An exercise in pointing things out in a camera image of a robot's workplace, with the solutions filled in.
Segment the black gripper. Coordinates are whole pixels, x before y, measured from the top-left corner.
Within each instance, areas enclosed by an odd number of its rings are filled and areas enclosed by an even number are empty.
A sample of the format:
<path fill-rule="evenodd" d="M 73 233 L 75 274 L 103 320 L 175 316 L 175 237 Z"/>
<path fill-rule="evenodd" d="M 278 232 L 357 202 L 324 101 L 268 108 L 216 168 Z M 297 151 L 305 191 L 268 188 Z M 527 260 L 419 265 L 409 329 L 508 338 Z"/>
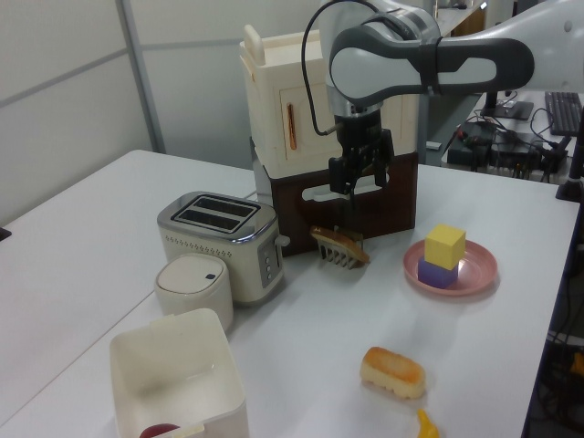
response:
<path fill-rule="evenodd" d="M 356 117 L 335 116 L 334 120 L 340 125 L 337 140 L 342 155 L 328 160 L 329 189 L 333 193 L 349 193 L 351 183 L 369 168 L 375 184 L 385 188 L 394 149 L 391 131 L 381 127 L 381 111 L 377 109 Z"/>

